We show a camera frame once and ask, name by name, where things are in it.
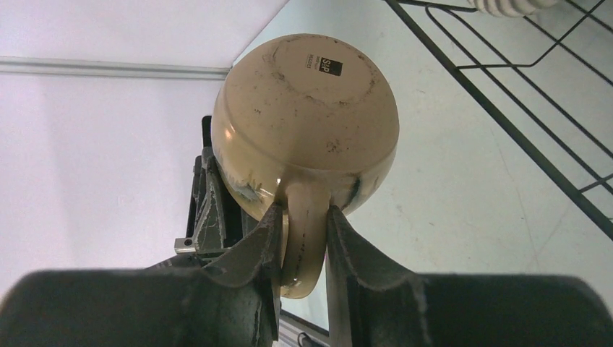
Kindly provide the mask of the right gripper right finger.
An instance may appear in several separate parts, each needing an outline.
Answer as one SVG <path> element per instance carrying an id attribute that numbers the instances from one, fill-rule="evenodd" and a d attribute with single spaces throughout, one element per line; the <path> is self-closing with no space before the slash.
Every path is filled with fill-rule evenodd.
<path id="1" fill-rule="evenodd" d="M 430 346 L 425 281 L 327 212 L 326 289 L 332 346 Z"/>

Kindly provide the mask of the beige ceramic cup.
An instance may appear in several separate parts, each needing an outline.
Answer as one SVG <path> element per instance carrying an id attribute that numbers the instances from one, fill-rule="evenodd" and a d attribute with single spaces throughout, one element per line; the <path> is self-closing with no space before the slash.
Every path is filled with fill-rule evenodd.
<path id="1" fill-rule="evenodd" d="M 337 38 L 292 34 L 236 63 L 211 121 L 223 182 L 256 220 L 284 215 L 280 292 L 308 296 L 322 271 L 328 209 L 350 214 L 389 173 L 400 121 L 376 64 Z"/>

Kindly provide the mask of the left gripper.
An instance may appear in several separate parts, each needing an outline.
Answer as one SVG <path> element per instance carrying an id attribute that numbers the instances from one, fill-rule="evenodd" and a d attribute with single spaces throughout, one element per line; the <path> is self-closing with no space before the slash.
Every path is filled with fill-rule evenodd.
<path id="1" fill-rule="evenodd" d="M 186 236 L 174 242 L 179 256 L 211 261 L 241 241 L 247 220 L 222 180 L 213 153 L 212 116 L 201 120 L 202 152 L 194 159 Z"/>

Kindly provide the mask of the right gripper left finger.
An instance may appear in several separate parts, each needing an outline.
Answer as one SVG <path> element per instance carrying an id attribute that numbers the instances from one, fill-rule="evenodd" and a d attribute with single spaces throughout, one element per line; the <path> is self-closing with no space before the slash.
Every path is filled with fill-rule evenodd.
<path id="1" fill-rule="evenodd" d="M 180 254 L 154 270 L 185 269 L 193 281 L 181 302 L 174 346 L 272 346 L 279 339 L 283 208 L 269 206 L 241 241 L 203 265 Z"/>

